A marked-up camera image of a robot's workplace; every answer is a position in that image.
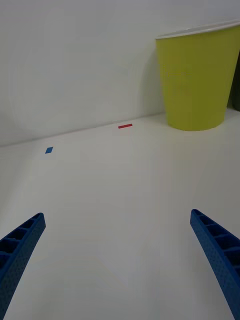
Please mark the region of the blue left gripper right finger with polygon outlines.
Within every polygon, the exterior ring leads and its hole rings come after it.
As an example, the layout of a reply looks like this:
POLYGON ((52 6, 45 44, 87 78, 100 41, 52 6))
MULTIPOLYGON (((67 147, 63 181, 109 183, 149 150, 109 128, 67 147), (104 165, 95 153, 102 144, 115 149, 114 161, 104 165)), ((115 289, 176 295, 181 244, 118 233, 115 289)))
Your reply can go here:
POLYGON ((190 225, 235 320, 240 319, 240 240, 197 209, 190 225))

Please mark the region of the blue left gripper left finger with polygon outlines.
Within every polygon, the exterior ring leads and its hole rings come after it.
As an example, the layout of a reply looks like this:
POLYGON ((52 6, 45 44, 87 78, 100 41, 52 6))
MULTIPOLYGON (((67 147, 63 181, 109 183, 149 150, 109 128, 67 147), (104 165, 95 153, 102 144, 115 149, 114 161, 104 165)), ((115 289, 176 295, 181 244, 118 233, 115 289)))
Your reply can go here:
POLYGON ((30 257, 46 228, 37 213, 0 240, 0 319, 4 319, 30 257))

